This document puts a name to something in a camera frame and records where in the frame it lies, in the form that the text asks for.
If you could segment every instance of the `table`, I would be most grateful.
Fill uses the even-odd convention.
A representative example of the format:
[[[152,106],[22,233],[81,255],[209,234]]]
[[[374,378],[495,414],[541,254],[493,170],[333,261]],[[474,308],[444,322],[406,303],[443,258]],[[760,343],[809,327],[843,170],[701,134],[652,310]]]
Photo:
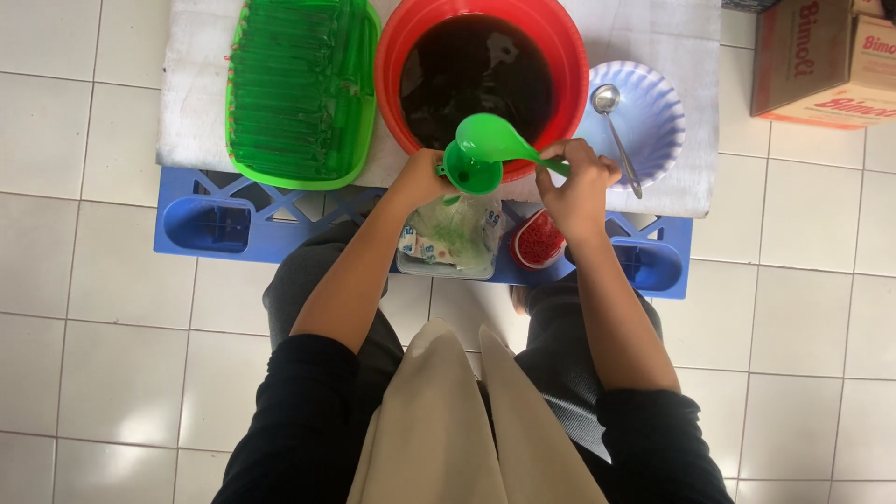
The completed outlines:
[[[400,0],[371,0],[388,19]],[[156,162],[235,171],[224,146],[224,95],[243,0],[172,0]],[[665,75],[685,106],[687,134],[676,166],[644,191],[607,192],[611,211],[705,217],[719,145],[719,0],[560,0],[591,66],[628,59]],[[388,187],[407,155],[381,118],[364,172],[353,184]],[[539,202],[534,176],[503,185],[505,200]]]

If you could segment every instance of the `blue plastic crate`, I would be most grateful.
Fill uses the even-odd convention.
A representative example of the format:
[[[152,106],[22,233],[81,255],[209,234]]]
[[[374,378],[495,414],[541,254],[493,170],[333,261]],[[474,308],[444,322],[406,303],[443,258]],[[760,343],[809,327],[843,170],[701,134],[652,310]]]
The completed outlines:
[[[323,194],[330,210],[320,219],[312,219],[297,204],[321,193],[278,189],[238,174],[163,167],[153,249],[183,256],[279,263],[333,222],[363,222],[361,213],[384,192],[376,187],[356,187],[352,194],[344,189],[327,191]],[[573,270],[565,259],[535,272],[513,261],[509,246],[513,228],[536,208],[533,204],[504,202],[507,227],[495,275],[489,282],[537,286]],[[691,219],[659,217],[638,230],[621,213],[607,212],[607,233],[620,263],[629,281],[645,297],[685,297],[693,225]],[[394,263],[392,271],[398,272]]]

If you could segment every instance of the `plastic bag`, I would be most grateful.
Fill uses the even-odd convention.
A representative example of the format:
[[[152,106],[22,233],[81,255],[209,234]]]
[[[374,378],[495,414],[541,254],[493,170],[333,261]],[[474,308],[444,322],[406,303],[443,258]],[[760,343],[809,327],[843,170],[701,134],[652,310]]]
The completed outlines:
[[[458,269],[495,265],[504,234],[501,200],[496,194],[446,196],[415,210],[405,222],[398,249],[426,264]]]

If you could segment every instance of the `green ladle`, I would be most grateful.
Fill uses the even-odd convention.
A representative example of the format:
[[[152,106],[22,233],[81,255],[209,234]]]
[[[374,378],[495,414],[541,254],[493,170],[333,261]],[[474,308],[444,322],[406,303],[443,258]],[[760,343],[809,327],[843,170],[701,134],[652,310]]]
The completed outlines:
[[[528,160],[569,178],[569,165],[543,160],[516,128],[495,114],[473,114],[457,126],[457,144],[477,161]]]

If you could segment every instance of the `red container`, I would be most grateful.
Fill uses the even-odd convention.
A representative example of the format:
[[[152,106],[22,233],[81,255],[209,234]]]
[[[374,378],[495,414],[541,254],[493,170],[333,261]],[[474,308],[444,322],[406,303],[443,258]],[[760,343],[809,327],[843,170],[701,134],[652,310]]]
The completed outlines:
[[[523,30],[541,49],[553,78],[554,110],[534,143],[543,149],[575,133],[588,100],[588,58],[582,35],[556,0],[404,0],[383,28],[376,49],[376,99],[392,136],[412,154],[420,144],[408,129],[401,111],[401,70],[408,53],[424,32],[450,17],[481,13],[501,18]],[[529,161],[504,165],[502,183],[535,171]]]

